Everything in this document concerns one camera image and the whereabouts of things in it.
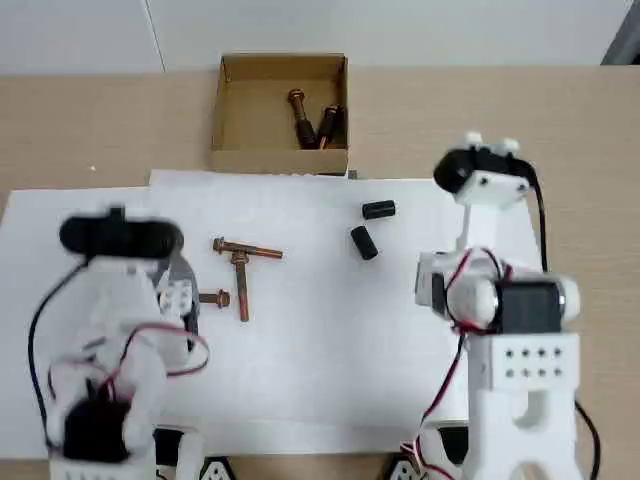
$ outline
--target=cardboard box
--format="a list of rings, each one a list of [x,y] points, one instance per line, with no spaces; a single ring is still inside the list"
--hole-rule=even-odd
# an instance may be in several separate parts
[[[318,129],[324,108],[339,104],[344,121],[326,150],[302,150],[289,91],[305,93]],[[348,149],[347,59],[342,54],[223,55],[213,120],[211,167],[218,172],[343,175]]]

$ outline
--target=table surface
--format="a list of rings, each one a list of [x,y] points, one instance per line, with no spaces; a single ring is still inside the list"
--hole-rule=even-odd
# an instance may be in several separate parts
[[[465,131],[516,138],[538,168],[550,265],[583,314],[580,398],[603,438],[601,478],[631,478],[640,440],[640,71],[634,67],[350,69],[350,168],[428,177]],[[0,205],[11,189],[144,185],[206,169],[216,74],[0,78]],[[591,445],[580,425],[581,463]],[[240,479],[376,478],[382,455],[232,459]],[[46,478],[44,462],[0,463]]]

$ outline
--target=black cylinder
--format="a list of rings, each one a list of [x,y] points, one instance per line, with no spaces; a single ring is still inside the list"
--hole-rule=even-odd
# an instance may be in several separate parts
[[[393,200],[365,203],[362,205],[362,216],[366,220],[381,217],[393,217],[396,214],[396,204]]]
[[[324,116],[320,127],[318,128],[318,138],[326,137],[327,141],[331,141],[333,138],[333,132],[335,132],[338,117],[338,106],[331,105],[324,109]]]
[[[353,242],[364,260],[371,260],[378,255],[378,249],[363,225],[351,230],[351,238],[353,238]]]
[[[298,120],[296,122],[296,134],[298,135],[298,143],[300,143],[300,147],[303,150],[315,150],[318,148],[316,134],[309,120]]]

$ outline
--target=black wire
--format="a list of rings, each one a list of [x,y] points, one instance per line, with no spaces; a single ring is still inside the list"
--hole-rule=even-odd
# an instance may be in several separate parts
[[[584,423],[587,425],[587,428],[591,432],[591,436],[593,437],[593,466],[591,467],[591,475],[589,476],[589,480],[596,480],[598,478],[598,473],[600,473],[600,457],[602,456],[602,445],[600,444],[600,434],[598,433],[598,429],[594,425],[593,421],[587,415],[580,402],[576,400],[576,410],[584,420]]]
[[[542,271],[549,271],[549,263],[547,261],[547,215],[544,209],[544,199],[542,198],[542,189],[538,178],[535,177],[533,182],[533,190],[536,193],[536,201],[538,202],[538,218],[540,219],[540,261],[542,263]]]
[[[536,193],[536,201],[538,202],[538,218],[540,220],[540,262],[542,263],[542,271],[549,271],[549,264],[547,261],[547,219],[544,210],[544,200],[542,198],[542,189],[540,188],[540,182],[533,167],[531,167],[529,174],[529,183],[533,185],[533,189]],[[587,425],[591,438],[593,439],[593,463],[591,465],[591,474],[589,480],[596,480],[600,473],[600,462],[602,459],[602,446],[600,444],[600,434],[595,424],[587,415],[587,412],[582,408],[580,402],[575,400],[575,407],[584,423]]]
[[[31,325],[29,326],[29,340],[27,343],[27,355],[29,358],[29,373],[31,374],[31,383],[33,384],[33,391],[36,394],[36,400],[38,401],[38,409],[40,410],[40,418],[42,419],[42,428],[44,429],[44,435],[47,439],[47,445],[49,445],[49,440],[47,437],[47,409],[44,404],[44,397],[42,396],[42,390],[40,389],[40,382],[38,381],[38,372],[36,371],[36,363],[33,354],[33,344],[36,336],[36,327],[38,326],[38,321],[40,320],[40,316],[44,308],[47,306],[49,301],[58,293],[62,288],[67,285],[73,277],[75,277],[80,271],[87,268],[89,265],[90,259],[84,260],[81,264],[74,267],[69,273],[67,273],[62,279],[56,284],[55,287],[51,289],[51,291],[42,299],[36,313],[33,314],[33,318],[31,319]]]

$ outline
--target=white paper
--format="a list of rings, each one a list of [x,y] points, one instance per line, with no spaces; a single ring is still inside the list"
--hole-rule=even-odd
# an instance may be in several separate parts
[[[163,421],[201,429],[213,452],[329,453],[393,449],[418,426],[455,350],[441,319],[413,301],[421,251],[449,250],[462,210],[431,181],[215,175],[202,185],[12,194],[0,226],[0,457],[44,456],[26,364],[28,323],[46,291],[76,261],[58,240],[62,221],[118,201],[171,218],[203,290],[232,293],[229,309],[203,306],[200,332],[212,362],[175,379]],[[394,199],[395,217],[367,222],[380,255],[365,262],[349,231],[364,202]],[[517,241],[497,253],[537,263],[526,205],[501,229]],[[251,320],[238,319],[228,255],[214,236],[282,249],[247,265]],[[62,351],[95,298],[84,274],[46,310],[36,361]],[[461,368],[437,416],[466,418]]]

